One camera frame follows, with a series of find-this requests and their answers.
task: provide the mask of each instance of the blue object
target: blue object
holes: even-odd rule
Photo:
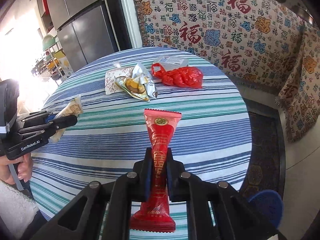
[[[45,123],[48,123],[49,121],[51,121],[53,118],[56,117],[57,114],[58,114],[58,113],[56,113],[56,114],[50,114],[50,115],[44,120]]]
[[[283,202],[280,195],[270,189],[262,190],[249,198],[249,203],[278,228],[283,215]]]

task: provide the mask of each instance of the rug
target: rug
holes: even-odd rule
[[[274,0],[134,0],[143,46],[186,50],[234,83],[278,95],[287,137],[320,109],[320,32]]]
[[[272,117],[249,112],[252,131],[252,151],[247,175],[240,194],[249,198],[259,191],[279,190],[280,152],[278,147],[278,123]]]

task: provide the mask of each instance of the label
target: label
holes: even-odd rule
[[[156,118],[155,119],[155,124],[157,125],[166,125],[169,121],[165,118]]]
[[[29,149],[29,148],[31,148],[31,147],[39,144],[39,143],[40,143],[40,140],[37,140],[37,141],[35,141],[35,142],[33,142],[33,143],[30,143],[30,144],[26,145],[25,147],[21,147],[21,150],[22,150],[22,151],[27,150],[27,149]]]
[[[183,58],[179,57],[166,57],[164,56],[159,63],[167,63],[167,64],[172,64],[172,65],[181,65],[183,62]]]

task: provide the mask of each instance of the gold logo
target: gold logo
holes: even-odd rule
[[[167,119],[161,117],[155,119],[155,124],[157,125],[166,125],[168,122]]]

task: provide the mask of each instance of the human hand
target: human hand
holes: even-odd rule
[[[31,179],[33,167],[31,153],[27,153],[14,161],[9,161],[6,156],[0,157],[0,179],[5,183],[13,185],[15,182],[8,167],[8,164],[10,163],[19,163],[18,178],[20,180],[23,179],[25,182],[27,182],[29,179]]]

